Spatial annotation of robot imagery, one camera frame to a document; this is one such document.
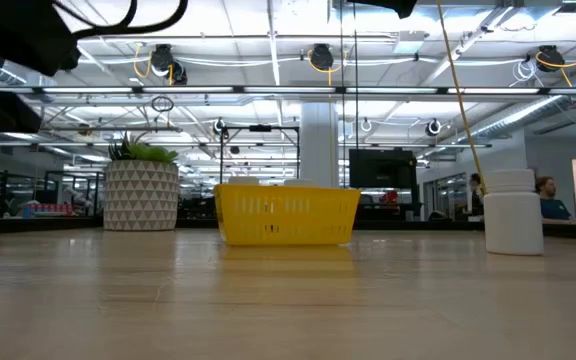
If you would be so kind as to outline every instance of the planter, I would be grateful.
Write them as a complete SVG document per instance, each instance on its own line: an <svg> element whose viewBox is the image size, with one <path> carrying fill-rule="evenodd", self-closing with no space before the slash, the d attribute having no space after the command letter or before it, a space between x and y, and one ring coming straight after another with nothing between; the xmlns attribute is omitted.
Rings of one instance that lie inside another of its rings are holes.
<svg viewBox="0 0 576 360"><path fill-rule="evenodd" d="M177 222L178 195L175 164L113 161L106 167L104 229L172 230Z"/></svg>

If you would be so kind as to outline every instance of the yellow basket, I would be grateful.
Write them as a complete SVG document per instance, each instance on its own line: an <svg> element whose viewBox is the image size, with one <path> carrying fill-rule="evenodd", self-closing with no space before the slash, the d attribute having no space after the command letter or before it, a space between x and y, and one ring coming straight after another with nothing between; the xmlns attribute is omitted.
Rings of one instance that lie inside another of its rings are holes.
<svg viewBox="0 0 576 360"><path fill-rule="evenodd" d="M359 190L217 185L219 230L230 245L333 245L350 241Z"/></svg>

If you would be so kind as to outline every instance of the column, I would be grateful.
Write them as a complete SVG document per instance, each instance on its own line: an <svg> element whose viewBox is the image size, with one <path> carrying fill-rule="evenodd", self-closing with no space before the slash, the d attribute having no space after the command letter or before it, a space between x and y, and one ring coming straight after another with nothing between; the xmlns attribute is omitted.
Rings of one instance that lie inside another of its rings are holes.
<svg viewBox="0 0 576 360"><path fill-rule="evenodd" d="M300 131L300 178L314 181L321 187L339 187L335 104L303 103Z"/></svg>

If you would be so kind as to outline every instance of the person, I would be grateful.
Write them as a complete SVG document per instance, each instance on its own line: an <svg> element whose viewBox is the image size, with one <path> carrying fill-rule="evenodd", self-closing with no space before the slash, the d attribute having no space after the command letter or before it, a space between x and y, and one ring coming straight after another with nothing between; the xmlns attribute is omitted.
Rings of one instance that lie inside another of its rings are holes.
<svg viewBox="0 0 576 360"><path fill-rule="evenodd" d="M537 193L541 201L541 216L544 224L576 224L576 219L568 212L561 200L555 199L557 185L551 176L537 178Z"/></svg>
<svg viewBox="0 0 576 360"><path fill-rule="evenodd" d="M481 176L479 174L470 175L470 190L472 191L472 216L481 216L484 214L484 201L481 191Z"/></svg>

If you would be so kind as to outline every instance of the green plant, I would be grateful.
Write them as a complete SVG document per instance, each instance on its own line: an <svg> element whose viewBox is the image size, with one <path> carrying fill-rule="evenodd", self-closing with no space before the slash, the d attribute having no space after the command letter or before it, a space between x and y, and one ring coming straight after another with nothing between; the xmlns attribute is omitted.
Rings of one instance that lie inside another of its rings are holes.
<svg viewBox="0 0 576 360"><path fill-rule="evenodd" d="M108 155L112 161L115 160L143 160L162 162L165 164L172 164L177 158L176 151L168 151L161 146L149 146L139 140L146 135L147 132L137 136L130 137L128 133L124 133L121 143L111 143L108 146Z"/></svg>

